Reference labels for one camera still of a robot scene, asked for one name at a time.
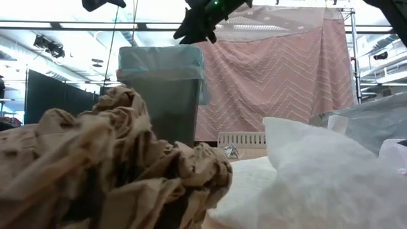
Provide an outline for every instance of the gray plastic sheet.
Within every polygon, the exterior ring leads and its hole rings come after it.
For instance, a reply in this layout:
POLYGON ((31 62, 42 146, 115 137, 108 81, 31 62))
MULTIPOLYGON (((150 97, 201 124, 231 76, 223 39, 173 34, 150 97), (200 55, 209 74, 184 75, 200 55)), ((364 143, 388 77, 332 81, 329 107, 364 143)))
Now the gray plastic sheet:
POLYGON ((311 117, 310 124, 328 127, 332 115, 348 118, 345 134, 379 154, 386 139, 407 139, 407 93, 311 117))
POLYGON ((163 81, 198 79, 201 81, 199 105, 209 103, 204 55, 197 46, 120 48, 118 81, 131 85, 131 81, 137 78, 163 81))

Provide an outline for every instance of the metal pole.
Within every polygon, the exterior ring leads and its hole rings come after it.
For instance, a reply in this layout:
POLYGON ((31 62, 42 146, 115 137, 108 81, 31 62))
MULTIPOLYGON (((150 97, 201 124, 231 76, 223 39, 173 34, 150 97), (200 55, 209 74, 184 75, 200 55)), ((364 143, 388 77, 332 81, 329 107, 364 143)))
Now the metal pole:
POLYGON ((407 87, 407 83, 361 83, 361 86, 364 86, 364 87, 376 87, 376 86, 407 87))
POLYGON ((25 95, 24 95, 24 116, 23 120, 21 120, 22 125, 25 124, 25 117, 27 117, 27 101, 28 101, 28 80, 29 80, 30 69, 29 65, 25 65, 25 95))
POLYGON ((362 103, 361 93, 361 75, 359 74, 359 62, 357 61, 357 31, 355 22, 355 9, 350 11, 350 23, 352 24, 352 42, 354 44, 354 76, 356 82, 356 98, 357 102, 362 103))
POLYGON ((4 106, 4 101, 0 102, 1 108, 0 108, 0 117, 3 117, 3 106, 4 106))

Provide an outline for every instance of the black curtain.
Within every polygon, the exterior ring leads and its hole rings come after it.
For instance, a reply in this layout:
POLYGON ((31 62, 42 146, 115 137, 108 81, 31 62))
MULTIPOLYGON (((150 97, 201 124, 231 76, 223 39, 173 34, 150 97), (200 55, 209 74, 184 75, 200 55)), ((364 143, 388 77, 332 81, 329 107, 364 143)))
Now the black curtain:
POLYGON ((96 103, 94 94, 59 80, 29 70, 24 123, 38 123, 45 111, 63 109, 76 116, 91 110, 96 103))

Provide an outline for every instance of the white tissue paper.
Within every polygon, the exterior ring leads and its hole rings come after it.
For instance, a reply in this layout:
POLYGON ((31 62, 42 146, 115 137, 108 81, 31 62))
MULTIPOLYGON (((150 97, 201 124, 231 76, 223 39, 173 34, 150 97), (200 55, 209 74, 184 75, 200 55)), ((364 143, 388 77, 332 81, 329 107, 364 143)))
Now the white tissue paper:
POLYGON ((326 128, 263 123, 272 166, 265 158, 233 162, 231 189, 209 211, 213 220, 236 229, 407 228, 407 179, 374 153, 326 128))
POLYGON ((387 139, 383 142, 379 152, 379 159, 405 176, 407 176, 406 143, 405 139, 387 139))

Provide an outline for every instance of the metal frame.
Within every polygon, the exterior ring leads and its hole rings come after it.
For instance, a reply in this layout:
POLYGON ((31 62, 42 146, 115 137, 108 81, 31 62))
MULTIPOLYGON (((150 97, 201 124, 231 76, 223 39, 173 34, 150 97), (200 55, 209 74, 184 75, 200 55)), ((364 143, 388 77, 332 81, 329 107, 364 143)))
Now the metal frame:
POLYGON ((350 18, 350 26, 352 28, 351 30, 351 35, 352 35, 352 49, 353 49, 353 57, 351 57, 351 61, 354 62, 353 64, 353 75, 355 78, 355 89, 356 89, 356 99, 358 104, 362 103, 362 90, 361 90, 361 74, 359 71, 359 61, 357 59, 357 26, 356 26, 356 20, 355 20, 355 9, 354 8, 349 8, 349 9, 343 9, 342 12, 348 13, 345 17, 344 20, 350 18))
MULTIPOLYGON (((175 32, 181 25, 179 22, 40 22, 0 20, 0 29, 32 30, 32 31, 137 31, 137 32, 175 32)), ((392 27, 385 25, 356 25, 359 34, 392 34, 392 27)), ((352 33, 352 26, 345 25, 345 32, 352 33)))
POLYGON ((356 30, 356 21, 355 21, 355 9, 350 11, 350 23, 352 25, 352 42, 353 42, 353 51, 354 51, 354 77, 356 85, 356 99, 359 104, 362 103, 362 92, 361 92, 361 75, 359 72, 359 62, 357 59, 357 30, 356 30))

